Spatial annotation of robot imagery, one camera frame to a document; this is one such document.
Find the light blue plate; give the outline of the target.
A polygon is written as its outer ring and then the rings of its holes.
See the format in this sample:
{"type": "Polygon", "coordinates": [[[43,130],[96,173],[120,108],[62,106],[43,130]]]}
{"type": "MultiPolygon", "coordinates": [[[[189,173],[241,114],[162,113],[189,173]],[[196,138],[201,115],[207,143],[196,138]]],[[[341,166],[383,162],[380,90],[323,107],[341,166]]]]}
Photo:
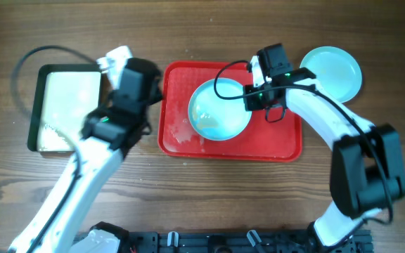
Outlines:
{"type": "Polygon", "coordinates": [[[315,48],[303,57],[302,67],[312,71],[323,88],[341,103],[352,100],[361,90],[361,68],[355,58],[341,48],[315,48]]]}
{"type": "Polygon", "coordinates": [[[193,129],[211,141],[226,141],[239,135],[249,124],[252,113],[245,109],[243,85],[228,78],[211,79],[191,96],[188,118],[193,129]]]}

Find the light blue plate top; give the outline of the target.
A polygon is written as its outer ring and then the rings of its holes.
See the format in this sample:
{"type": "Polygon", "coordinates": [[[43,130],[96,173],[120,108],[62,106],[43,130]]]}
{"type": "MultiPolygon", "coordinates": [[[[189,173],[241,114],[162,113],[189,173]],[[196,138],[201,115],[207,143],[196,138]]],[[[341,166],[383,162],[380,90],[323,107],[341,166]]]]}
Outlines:
{"type": "Polygon", "coordinates": [[[312,71],[323,88],[341,103],[352,100],[361,90],[361,68],[355,58],[341,48],[315,48],[303,57],[302,67],[312,71]]]}

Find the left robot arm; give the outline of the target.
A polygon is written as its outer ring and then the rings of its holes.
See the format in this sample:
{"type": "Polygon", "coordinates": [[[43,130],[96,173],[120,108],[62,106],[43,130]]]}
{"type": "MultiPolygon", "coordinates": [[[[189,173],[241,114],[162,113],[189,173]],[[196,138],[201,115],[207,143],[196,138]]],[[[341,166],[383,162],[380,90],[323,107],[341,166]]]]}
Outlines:
{"type": "Polygon", "coordinates": [[[30,224],[9,252],[71,252],[96,196],[120,168],[129,150],[150,133],[148,107],[158,102],[161,71],[146,59],[130,58],[110,94],[85,118],[75,153],[30,224]]]}

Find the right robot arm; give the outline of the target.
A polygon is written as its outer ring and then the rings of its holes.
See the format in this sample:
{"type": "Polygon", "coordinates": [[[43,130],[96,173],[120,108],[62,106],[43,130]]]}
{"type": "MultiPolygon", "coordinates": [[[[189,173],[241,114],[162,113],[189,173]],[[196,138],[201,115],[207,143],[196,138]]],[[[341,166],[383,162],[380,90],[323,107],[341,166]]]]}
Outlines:
{"type": "Polygon", "coordinates": [[[303,67],[287,72],[249,67],[246,100],[263,108],[280,105],[307,122],[332,151],[332,202],[308,227],[307,247],[331,252],[369,221],[390,225],[394,202],[405,197],[405,168],[399,134],[376,126],[332,97],[303,67]]]}

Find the red plastic tray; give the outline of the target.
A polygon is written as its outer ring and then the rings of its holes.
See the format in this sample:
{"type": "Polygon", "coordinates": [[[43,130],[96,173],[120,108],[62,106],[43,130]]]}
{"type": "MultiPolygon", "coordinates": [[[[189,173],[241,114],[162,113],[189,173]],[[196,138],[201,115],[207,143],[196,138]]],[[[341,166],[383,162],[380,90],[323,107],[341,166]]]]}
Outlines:
{"type": "Polygon", "coordinates": [[[193,92],[215,78],[226,62],[179,60],[164,73],[157,142],[175,157],[291,162],[302,152],[302,120],[287,110],[283,120],[268,123],[265,111],[254,111],[245,130],[227,141],[211,141],[193,129],[188,104],[193,92]]]}

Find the dark green rectangular basin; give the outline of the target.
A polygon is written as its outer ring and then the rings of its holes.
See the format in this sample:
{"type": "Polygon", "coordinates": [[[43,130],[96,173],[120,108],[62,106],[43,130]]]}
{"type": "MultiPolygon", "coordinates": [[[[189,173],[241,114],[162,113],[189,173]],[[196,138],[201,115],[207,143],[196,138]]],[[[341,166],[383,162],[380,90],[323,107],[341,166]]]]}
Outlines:
{"type": "Polygon", "coordinates": [[[91,64],[48,64],[39,69],[27,148],[69,153],[85,117],[101,103],[103,78],[91,64]]]}

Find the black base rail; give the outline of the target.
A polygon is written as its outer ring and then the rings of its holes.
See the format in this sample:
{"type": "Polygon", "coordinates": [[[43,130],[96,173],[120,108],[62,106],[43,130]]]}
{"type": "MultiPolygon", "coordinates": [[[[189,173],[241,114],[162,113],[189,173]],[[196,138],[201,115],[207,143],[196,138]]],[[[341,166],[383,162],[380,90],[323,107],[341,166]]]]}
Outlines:
{"type": "MultiPolygon", "coordinates": [[[[298,253],[306,252],[307,238],[303,230],[259,232],[261,252],[298,253]]],[[[259,250],[247,238],[247,233],[180,233],[177,242],[169,242],[168,234],[157,232],[131,232],[122,245],[123,252],[150,253],[193,253],[193,252],[240,252],[253,253],[259,250]]],[[[371,232],[356,232],[347,242],[335,248],[334,252],[373,253],[371,232]]]]}

